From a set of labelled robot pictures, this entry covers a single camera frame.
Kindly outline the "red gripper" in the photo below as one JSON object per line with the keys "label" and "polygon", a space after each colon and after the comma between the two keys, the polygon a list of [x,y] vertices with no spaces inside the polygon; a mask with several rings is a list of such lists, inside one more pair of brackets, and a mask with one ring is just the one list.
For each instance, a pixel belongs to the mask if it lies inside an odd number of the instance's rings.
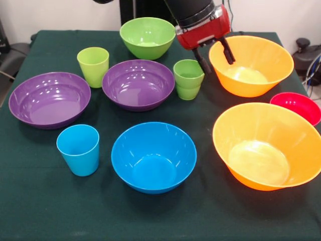
{"label": "red gripper", "polygon": [[230,20],[224,5],[208,4],[198,13],[179,20],[175,27],[179,43],[187,50],[192,50],[202,71],[211,74],[212,70],[198,47],[219,40],[224,48],[223,53],[228,64],[235,62],[235,57],[225,38],[230,32]]}

